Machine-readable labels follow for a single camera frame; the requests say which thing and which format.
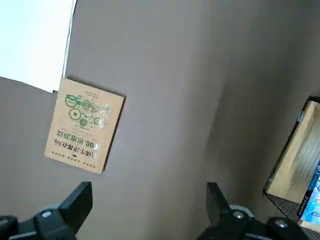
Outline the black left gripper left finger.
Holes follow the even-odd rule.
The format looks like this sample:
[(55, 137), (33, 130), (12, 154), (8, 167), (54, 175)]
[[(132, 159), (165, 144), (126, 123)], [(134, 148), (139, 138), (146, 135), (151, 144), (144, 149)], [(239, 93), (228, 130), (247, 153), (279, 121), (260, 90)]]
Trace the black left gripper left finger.
[(81, 182), (58, 206), (48, 207), (28, 220), (13, 215), (0, 217), (2, 240), (75, 240), (76, 234), (93, 208), (90, 181)]

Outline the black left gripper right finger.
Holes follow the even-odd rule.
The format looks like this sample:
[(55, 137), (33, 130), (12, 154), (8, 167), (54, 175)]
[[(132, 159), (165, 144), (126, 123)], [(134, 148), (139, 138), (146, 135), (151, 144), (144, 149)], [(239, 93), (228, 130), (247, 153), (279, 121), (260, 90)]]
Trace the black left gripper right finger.
[(210, 225), (198, 240), (308, 240), (292, 220), (271, 217), (262, 223), (245, 207), (232, 209), (216, 182), (206, 184), (205, 206)]

